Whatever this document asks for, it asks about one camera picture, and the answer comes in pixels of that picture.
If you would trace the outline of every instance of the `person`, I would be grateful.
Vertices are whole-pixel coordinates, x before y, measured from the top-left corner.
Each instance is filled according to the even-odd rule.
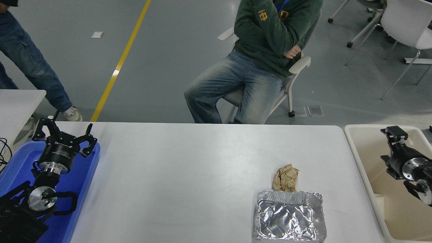
[[[205,70],[185,90],[196,123],[222,123],[217,101],[244,87],[233,123],[264,124],[289,68],[301,57],[304,39],[323,0],[241,0],[234,51]]]
[[[63,113],[68,121],[82,121],[80,112],[73,106],[57,74],[46,62],[30,36],[23,30],[9,6],[18,6],[18,0],[0,0],[0,51],[24,73],[39,90],[45,90],[48,102]],[[17,90],[0,62],[0,89]]]

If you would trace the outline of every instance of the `gray floor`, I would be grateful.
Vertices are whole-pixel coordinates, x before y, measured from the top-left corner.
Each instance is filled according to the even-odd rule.
[[[240,0],[153,0],[113,90],[98,118],[101,122],[192,123],[183,98],[188,84],[229,52],[234,38],[217,40],[233,25]],[[305,53],[312,65],[293,87],[295,106],[321,106],[324,117],[287,115],[286,101],[267,124],[338,125],[399,124],[425,129],[432,124],[432,70],[413,85],[428,68],[416,64],[388,94],[379,97],[412,58],[413,48],[391,44],[385,32],[375,31],[350,65],[344,63],[357,45],[347,48],[370,16],[365,7],[351,1],[334,18],[327,18],[343,0],[325,1],[322,17]],[[90,120],[102,93],[126,47],[146,0],[20,1],[11,8],[23,28],[57,72],[73,103]],[[102,38],[90,38],[103,31]],[[421,58],[432,58],[432,50]],[[4,55],[0,61],[21,89],[34,89]],[[223,117],[230,110],[219,104]],[[55,112],[47,101],[38,116]]]

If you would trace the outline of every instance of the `white chair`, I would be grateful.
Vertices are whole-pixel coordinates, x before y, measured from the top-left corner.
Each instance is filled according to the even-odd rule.
[[[396,82],[394,82],[394,84],[384,93],[381,99],[383,99],[399,82],[413,62],[420,56],[419,50],[432,48],[432,30],[428,28],[431,20],[432,3],[430,2],[425,0],[387,0],[387,8],[382,15],[381,24],[376,24],[374,28],[369,31],[365,39],[360,43],[360,46],[365,42],[376,26],[382,25],[387,34],[396,40],[384,59],[388,57],[398,42],[417,49],[417,55],[413,58]],[[347,65],[356,54],[360,46],[351,55],[345,65]],[[420,77],[416,85],[419,84],[420,80],[425,76],[429,68]]]
[[[313,31],[315,30],[318,20],[321,16],[321,13],[318,15],[317,20],[314,22],[314,24],[312,25],[312,27],[309,29],[306,37],[305,37],[305,46],[309,40],[309,38],[311,37]],[[218,39],[223,41],[226,40],[227,38],[229,38],[230,36],[234,35],[234,27],[229,28],[228,30],[226,30],[225,32],[223,32]],[[304,56],[303,55],[303,50],[302,50],[302,58],[300,58],[290,69],[289,72],[292,73],[293,75],[287,77],[284,81],[283,81],[283,86],[279,92],[279,98],[276,101],[275,105],[273,106],[273,109],[271,110],[269,116],[274,112],[274,110],[276,110],[276,108],[282,103],[282,101],[284,101],[285,98],[288,98],[288,106],[289,106],[289,111],[288,111],[288,116],[289,117],[294,117],[295,116],[295,112],[292,109],[292,85],[294,84],[294,81],[296,80],[297,76],[300,74],[300,72],[305,68],[305,67],[309,67],[309,65],[311,64],[311,57],[309,56]],[[240,105],[241,99],[243,97],[243,91],[244,88],[240,88],[238,90],[235,90],[233,92],[228,93],[227,95],[225,95],[225,97],[223,97],[226,101],[228,101],[229,103],[233,104],[235,107],[232,108],[231,114],[229,116],[230,121],[232,121],[234,119],[235,116],[235,111],[236,111],[236,107],[238,107]]]
[[[336,12],[333,13],[333,15],[327,20],[329,23],[333,23],[333,18],[339,13],[339,11],[345,7],[345,5],[349,2],[349,0],[345,0],[345,2],[336,10]],[[368,18],[369,24],[366,25],[366,27],[361,30],[360,33],[358,33],[351,41],[349,41],[346,44],[346,47],[350,48],[353,46],[353,43],[356,42],[358,38],[360,38],[364,33],[368,31],[368,29],[372,28],[374,24],[378,23],[382,13],[383,13],[383,4],[380,2],[380,0],[375,1],[368,1],[368,0],[357,0],[361,5],[367,7],[368,9],[371,9],[373,12],[372,17]]]

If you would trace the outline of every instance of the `chair armrest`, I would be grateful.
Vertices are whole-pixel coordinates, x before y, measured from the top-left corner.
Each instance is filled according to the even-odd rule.
[[[309,67],[309,65],[311,65],[311,57],[304,56],[300,58],[300,60],[298,60],[294,65],[291,66],[289,72],[292,74],[298,74],[300,73],[301,70],[303,70],[303,68]]]
[[[234,26],[227,29],[225,32],[223,32],[221,35],[218,36],[218,39],[221,41],[224,41],[228,39],[230,36],[234,35]]]

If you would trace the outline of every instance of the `blue lanyard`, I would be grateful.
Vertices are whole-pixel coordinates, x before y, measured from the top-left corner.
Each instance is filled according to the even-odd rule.
[[[283,3],[279,4],[279,6],[276,7],[276,10],[279,12],[279,10],[282,9],[282,7],[287,4],[290,0],[285,0]]]

